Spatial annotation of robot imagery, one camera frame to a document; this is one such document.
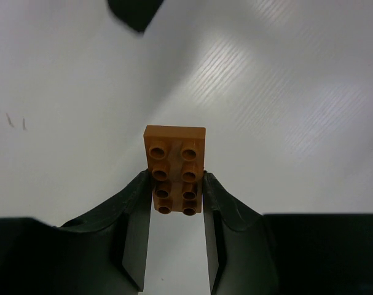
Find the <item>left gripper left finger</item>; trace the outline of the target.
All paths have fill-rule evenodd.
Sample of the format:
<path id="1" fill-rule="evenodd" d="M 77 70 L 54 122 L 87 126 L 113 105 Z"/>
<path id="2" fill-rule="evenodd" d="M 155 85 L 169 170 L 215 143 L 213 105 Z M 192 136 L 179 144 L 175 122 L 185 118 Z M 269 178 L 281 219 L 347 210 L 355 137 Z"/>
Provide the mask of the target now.
<path id="1" fill-rule="evenodd" d="M 151 176 L 60 227 L 0 218 L 0 294 L 138 294 L 144 288 Z"/>

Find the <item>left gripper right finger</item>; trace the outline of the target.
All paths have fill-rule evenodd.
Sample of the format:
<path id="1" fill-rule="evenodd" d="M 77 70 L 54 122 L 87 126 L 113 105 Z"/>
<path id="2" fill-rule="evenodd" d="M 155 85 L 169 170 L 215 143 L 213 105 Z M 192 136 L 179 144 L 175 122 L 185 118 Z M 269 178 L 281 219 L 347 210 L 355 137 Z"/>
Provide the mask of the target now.
<path id="1" fill-rule="evenodd" d="M 203 177 L 211 294 L 373 294 L 373 213 L 259 214 Z"/>

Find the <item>orange lego plate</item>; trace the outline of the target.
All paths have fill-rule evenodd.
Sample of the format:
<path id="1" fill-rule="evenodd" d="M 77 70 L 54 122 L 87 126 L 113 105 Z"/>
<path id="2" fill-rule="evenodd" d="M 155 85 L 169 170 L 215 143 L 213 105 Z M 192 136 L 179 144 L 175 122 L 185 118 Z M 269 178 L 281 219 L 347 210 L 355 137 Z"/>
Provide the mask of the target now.
<path id="1" fill-rule="evenodd" d="M 205 163 L 204 127 L 148 125 L 144 131 L 152 199 L 159 213 L 202 212 Z"/>

